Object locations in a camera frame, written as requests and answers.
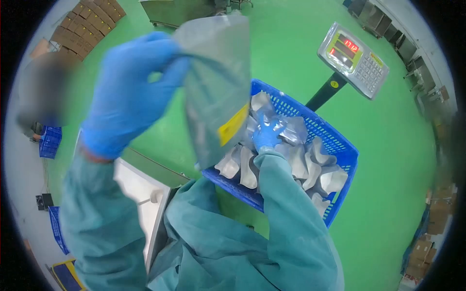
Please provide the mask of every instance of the gloved hand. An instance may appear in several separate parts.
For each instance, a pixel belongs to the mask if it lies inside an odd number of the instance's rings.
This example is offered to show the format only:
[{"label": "gloved hand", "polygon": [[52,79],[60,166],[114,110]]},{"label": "gloved hand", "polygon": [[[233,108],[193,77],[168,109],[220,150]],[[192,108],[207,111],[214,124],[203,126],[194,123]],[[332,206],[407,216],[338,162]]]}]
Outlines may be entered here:
[{"label": "gloved hand", "polygon": [[[86,150],[118,158],[125,147],[165,111],[189,68],[180,47],[163,32],[153,32],[111,49],[104,60],[94,99],[82,124]],[[161,72],[149,83],[152,72]]]},{"label": "gloved hand", "polygon": [[277,120],[272,120],[267,126],[264,122],[264,114],[259,115],[259,127],[253,133],[253,142],[256,146],[257,152],[274,150],[274,147],[281,143],[281,140],[277,137],[281,132],[285,130],[285,127],[274,130],[274,127],[278,124]]}]

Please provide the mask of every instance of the blue basket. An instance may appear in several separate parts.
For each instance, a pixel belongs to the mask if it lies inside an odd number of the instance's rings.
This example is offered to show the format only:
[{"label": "blue basket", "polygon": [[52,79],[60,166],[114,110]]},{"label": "blue basket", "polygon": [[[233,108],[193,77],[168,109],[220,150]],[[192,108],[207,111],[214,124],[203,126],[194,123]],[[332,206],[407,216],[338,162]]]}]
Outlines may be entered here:
[{"label": "blue basket", "polygon": [[39,141],[39,157],[55,159],[61,141],[61,127],[44,126],[42,129],[42,139]]},{"label": "blue basket", "polygon": [[49,206],[48,214],[50,215],[50,224],[52,225],[52,231],[57,244],[62,249],[65,255],[69,254],[69,250],[63,241],[62,230],[60,229],[60,220],[58,219],[59,206]]},{"label": "blue basket", "polygon": [[[298,101],[284,94],[280,90],[275,89],[260,80],[252,79],[251,95],[255,95],[261,90],[270,94],[271,101],[278,114],[286,116],[302,116],[306,123],[306,127],[308,128],[308,138],[306,143],[311,143],[316,135],[320,136],[325,149],[329,154],[337,157],[338,165],[348,173],[348,179],[346,180],[343,189],[339,192],[339,195],[336,197],[336,193],[333,192],[327,198],[331,203],[323,215],[323,220],[325,225],[330,227],[336,214],[340,210],[343,201],[345,200],[348,190],[350,189],[350,185],[357,168],[357,157],[359,152],[343,135],[309,108],[300,104]],[[227,179],[220,175],[219,171],[214,167],[203,170],[202,175],[238,199],[246,202],[257,210],[264,212],[264,199],[262,196],[256,193],[255,190],[241,185],[238,178]]]}]

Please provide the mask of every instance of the digital scale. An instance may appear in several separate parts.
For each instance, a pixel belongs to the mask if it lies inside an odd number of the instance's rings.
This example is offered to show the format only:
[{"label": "digital scale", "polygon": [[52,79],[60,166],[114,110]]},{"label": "digital scale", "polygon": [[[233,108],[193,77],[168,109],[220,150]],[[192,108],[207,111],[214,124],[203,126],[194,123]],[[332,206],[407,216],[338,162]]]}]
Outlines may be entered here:
[{"label": "digital scale", "polygon": [[346,83],[374,100],[390,69],[362,41],[334,22],[317,55],[335,72],[306,104],[316,111]]}]

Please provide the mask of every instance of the scale keypad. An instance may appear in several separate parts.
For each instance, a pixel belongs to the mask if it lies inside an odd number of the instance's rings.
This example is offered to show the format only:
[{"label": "scale keypad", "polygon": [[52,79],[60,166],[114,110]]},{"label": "scale keypad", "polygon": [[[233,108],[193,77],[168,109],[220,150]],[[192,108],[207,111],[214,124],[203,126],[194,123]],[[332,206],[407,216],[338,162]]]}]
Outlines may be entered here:
[{"label": "scale keypad", "polygon": [[375,91],[377,82],[382,77],[382,67],[380,67],[368,55],[359,62],[356,70],[356,78],[359,79],[372,93]]}]

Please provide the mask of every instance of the scale display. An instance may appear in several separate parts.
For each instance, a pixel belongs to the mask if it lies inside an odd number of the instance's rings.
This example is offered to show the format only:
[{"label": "scale display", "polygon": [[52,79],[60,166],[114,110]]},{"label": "scale display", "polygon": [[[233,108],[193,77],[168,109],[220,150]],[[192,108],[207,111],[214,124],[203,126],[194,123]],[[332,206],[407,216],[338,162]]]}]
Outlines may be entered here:
[{"label": "scale display", "polygon": [[390,71],[368,46],[336,22],[317,55],[370,100],[375,98]]}]

